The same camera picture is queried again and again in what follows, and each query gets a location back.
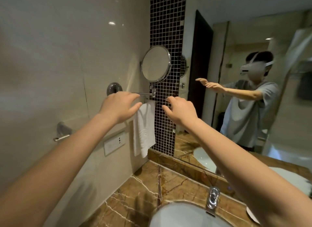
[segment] forearm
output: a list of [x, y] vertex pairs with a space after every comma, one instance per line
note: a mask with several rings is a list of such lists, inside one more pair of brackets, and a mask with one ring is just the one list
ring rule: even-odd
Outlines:
[[248, 90], [239, 90], [232, 88], [224, 88], [226, 95], [231, 95], [243, 100], [261, 100], [262, 93], [260, 91], [248, 91]]
[[114, 121], [96, 115], [0, 197], [0, 226], [41, 226]]
[[311, 201], [297, 188], [200, 119], [185, 127], [261, 223], [265, 226], [309, 223], [307, 209], [312, 208]]

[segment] towel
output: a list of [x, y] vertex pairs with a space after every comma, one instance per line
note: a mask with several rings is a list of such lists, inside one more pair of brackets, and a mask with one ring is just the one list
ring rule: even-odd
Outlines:
[[133, 146], [134, 155], [141, 153], [142, 157], [147, 156], [147, 152], [155, 142], [155, 101], [149, 100], [143, 104], [133, 119]]

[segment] outstretched arm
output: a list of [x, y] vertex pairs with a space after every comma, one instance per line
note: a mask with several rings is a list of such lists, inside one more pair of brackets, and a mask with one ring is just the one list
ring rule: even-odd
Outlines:
[[109, 95], [90, 122], [17, 179], [0, 196], [0, 226], [42, 226], [99, 141], [142, 105], [131, 107], [138, 97], [130, 92]]
[[210, 83], [207, 79], [198, 78], [196, 81], [200, 82], [203, 86], [208, 89], [214, 90], [217, 93], [223, 93], [226, 95], [234, 96], [243, 100], [258, 101], [263, 99], [261, 91], [249, 91], [249, 90], [239, 90], [233, 88], [226, 88], [219, 83]]
[[167, 100], [172, 105], [172, 111], [163, 106], [168, 117], [196, 137], [262, 226], [312, 226], [308, 196], [197, 118], [191, 102], [179, 97]]

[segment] electrical outlet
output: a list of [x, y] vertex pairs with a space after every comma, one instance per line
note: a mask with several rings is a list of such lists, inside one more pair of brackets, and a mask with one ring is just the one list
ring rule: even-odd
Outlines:
[[116, 136], [113, 136], [106, 141], [104, 141], [104, 152], [105, 156], [108, 156], [113, 151], [117, 150], [119, 147], [125, 144], [125, 134], [121, 132]]

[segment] hand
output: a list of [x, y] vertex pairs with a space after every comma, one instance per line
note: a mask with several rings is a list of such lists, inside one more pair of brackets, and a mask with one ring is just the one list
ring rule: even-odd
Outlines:
[[198, 79], [195, 79], [195, 81], [200, 82], [203, 86], [206, 86], [208, 83], [207, 79], [204, 79], [204, 78], [198, 78]]
[[198, 118], [192, 102], [180, 97], [168, 97], [167, 101], [171, 104], [172, 111], [165, 105], [162, 108], [175, 124], [186, 126]]
[[126, 91], [111, 94], [103, 101], [99, 114], [112, 118], [116, 124], [122, 123], [131, 118], [141, 107], [141, 102], [131, 107], [131, 103], [138, 97], [139, 94]]
[[226, 89], [219, 83], [207, 83], [207, 88], [214, 90], [215, 92], [225, 93]]

